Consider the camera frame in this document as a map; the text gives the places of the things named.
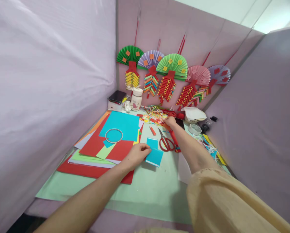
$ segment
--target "purple paper fan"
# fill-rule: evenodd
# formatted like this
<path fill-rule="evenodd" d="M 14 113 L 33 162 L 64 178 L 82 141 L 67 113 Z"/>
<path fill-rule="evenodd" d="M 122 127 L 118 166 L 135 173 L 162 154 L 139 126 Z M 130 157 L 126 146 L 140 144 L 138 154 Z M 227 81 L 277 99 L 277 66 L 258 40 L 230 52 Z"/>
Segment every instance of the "purple paper fan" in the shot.
<path fill-rule="evenodd" d="M 209 71 L 211 73 L 211 80 L 212 79 L 217 80 L 215 84 L 226 85 L 230 80 L 231 72 L 227 66 L 224 65 L 211 66 L 209 68 Z"/>
<path fill-rule="evenodd" d="M 154 55 L 154 59 L 150 59 L 150 54 Z M 164 55 L 157 51 L 157 50 L 150 50 L 146 53 L 143 54 L 143 56 L 141 56 L 141 58 L 139 59 L 138 65 L 145 67 L 146 69 L 149 69 L 152 66 L 157 67 L 159 61 L 158 61 L 158 57 L 161 56 L 162 58 L 164 57 Z"/>

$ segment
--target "forearm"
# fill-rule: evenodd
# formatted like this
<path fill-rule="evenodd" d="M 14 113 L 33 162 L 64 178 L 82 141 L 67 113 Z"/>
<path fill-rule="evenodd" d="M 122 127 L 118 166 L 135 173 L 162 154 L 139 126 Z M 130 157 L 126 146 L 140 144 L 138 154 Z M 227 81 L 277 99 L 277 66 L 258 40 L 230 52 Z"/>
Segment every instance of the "forearm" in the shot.
<path fill-rule="evenodd" d="M 219 168 L 208 151 L 178 124 L 171 128 L 192 174 L 203 168 Z"/>
<path fill-rule="evenodd" d="M 129 171 L 116 165 L 66 201 L 35 233 L 87 232 Z"/>

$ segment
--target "hand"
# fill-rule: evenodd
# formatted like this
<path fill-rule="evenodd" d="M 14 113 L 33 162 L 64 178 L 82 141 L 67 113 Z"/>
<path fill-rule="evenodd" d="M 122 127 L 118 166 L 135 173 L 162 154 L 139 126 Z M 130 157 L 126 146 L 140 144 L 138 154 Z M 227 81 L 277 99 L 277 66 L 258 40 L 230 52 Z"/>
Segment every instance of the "hand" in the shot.
<path fill-rule="evenodd" d="M 164 123 L 166 123 L 168 126 L 170 126 L 171 128 L 176 125 L 176 121 L 175 121 L 175 118 L 174 117 L 168 117 L 166 119 L 164 119 Z"/>
<path fill-rule="evenodd" d="M 151 152 L 149 145 L 145 143 L 135 144 L 128 155 L 120 163 L 122 166 L 128 168 L 130 171 L 135 169 L 144 158 Z"/>

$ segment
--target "red pen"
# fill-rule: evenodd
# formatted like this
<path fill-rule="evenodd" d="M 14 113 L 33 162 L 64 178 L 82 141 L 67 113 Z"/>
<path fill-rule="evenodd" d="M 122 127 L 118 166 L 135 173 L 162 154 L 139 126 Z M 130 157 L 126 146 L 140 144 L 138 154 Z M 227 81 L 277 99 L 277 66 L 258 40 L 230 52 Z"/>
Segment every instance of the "red pen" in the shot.
<path fill-rule="evenodd" d="M 150 128 L 152 134 L 153 134 L 154 136 L 156 136 L 156 132 L 154 131 L 154 129 L 153 129 L 152 127 L 150 127 L 150 126 L 149 126 L 149 128 Z"/>

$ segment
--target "green paper fan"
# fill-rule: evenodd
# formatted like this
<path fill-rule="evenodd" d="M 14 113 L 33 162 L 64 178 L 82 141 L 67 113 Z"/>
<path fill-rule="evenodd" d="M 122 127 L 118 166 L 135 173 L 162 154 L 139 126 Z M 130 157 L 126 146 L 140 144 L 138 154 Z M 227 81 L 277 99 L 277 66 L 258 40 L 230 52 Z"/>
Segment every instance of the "green paper fan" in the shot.
<path fill-rule="evenodd" d="M 175 79 L 185 81 L 187 78 L 187 61 L 186 59 L 177 53 L 172 53 L 164 58 L 158 63 L 156 71 L 167 74 L 169 70 L 175 71 Z"/>
<path fill-rule="evenodd" d="M 135 47 L 133 45 L 129 45 L 129 46 L 123 47 L 119 51 L 118 56 L 117 56 L 117 62 L 124 65 L 129 65 L 129 61 L 135 61 L 137 64 L 143 54 L 144 53 L 140 48 Z"/>

